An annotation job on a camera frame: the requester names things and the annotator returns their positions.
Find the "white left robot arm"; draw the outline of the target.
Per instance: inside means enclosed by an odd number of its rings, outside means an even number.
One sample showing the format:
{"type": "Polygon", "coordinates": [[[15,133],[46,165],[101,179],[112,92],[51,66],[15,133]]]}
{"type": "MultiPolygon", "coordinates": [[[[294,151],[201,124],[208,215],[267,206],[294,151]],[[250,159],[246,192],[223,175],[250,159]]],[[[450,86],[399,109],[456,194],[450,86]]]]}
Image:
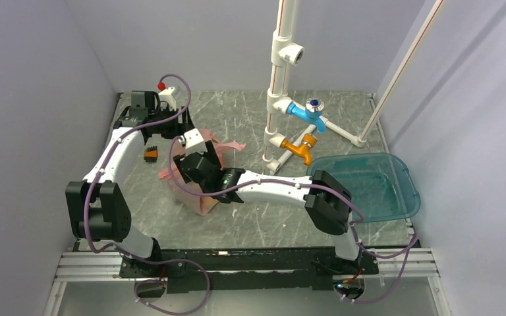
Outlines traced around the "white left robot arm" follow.
{"type": "Polygon", "coordinates": [[[137,268],[148,277],[162,270],[161,248],[156,239],[132,225],[121,183],[154,134],[171,140],[193,129],[188,113],[174,117],[182,109],[177,103],[178,93],[175,87],[159,92],[131,91],[131,104],[114,121],[99,161],[82,180],[69,182],[65,190],[74,236],[89,243],[112,243],[137,261],[137,268]]]}

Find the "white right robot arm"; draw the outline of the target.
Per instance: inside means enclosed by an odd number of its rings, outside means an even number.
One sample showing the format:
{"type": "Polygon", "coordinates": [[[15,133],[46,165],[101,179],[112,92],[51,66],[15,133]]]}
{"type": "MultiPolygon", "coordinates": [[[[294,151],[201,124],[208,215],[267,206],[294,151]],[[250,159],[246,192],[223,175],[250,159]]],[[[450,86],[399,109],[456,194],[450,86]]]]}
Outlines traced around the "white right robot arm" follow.
{"type": "Polygon", "coordinates": [[[328,172],[316,170],[301,177],[258,174],[240,168],[223,168],[218,157],[192,153],[177,155],[173,162],[182,180],[175,184],[184,190],[187,183],[199,186],[195,194],[221,203],[267,202],[303,208],[314,226],[331,236],[337,266],[353,273],[362,264],[360,246],[352,231],[352,215],[358,209],[351,193],[328,172]]]}

